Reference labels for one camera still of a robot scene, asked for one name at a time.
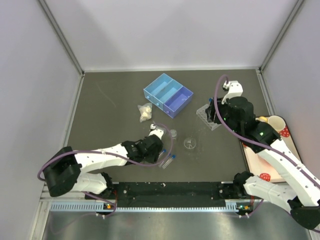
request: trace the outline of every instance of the white panel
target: white panel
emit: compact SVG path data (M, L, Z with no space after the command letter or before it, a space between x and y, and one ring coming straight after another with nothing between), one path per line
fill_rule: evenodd
M265 78L276 113L289 127L302 161L320 178L320 1L305 1Z
M295 0L47 0L86 71L260 66Z
M37 1L0 1L0 239L30 234L40 167L62 145L79 75Z

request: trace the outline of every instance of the yellow object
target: yellow object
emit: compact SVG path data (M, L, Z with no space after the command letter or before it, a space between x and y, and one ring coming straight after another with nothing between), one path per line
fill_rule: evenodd
M265 123L268 122L268 118L266 118L265 116L260 116L260 117L258 118L258 120L259 120L260 122L265 122Z

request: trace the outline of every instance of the beige cup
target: beige cup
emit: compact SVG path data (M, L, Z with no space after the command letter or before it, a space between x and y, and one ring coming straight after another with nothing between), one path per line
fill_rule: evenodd
M286 122L279 116L270 116L268 118L268 124L274 128L278 133L286 128Z

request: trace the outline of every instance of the light blue bin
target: light blue bin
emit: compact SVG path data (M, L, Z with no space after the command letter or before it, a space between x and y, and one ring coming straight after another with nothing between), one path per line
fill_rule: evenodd
M144 96L153 104L157 104L158 101L155 101L155 95L160 92L165 86L168 85L173 79L167 74L163 73L156 80L150 83L146 88L143 89Z
M159 107L161 110L164 109L164 103L169 100L178 90L182 88L182 84L176 80L171 80L164 88L162 88L154 96L154 104Z

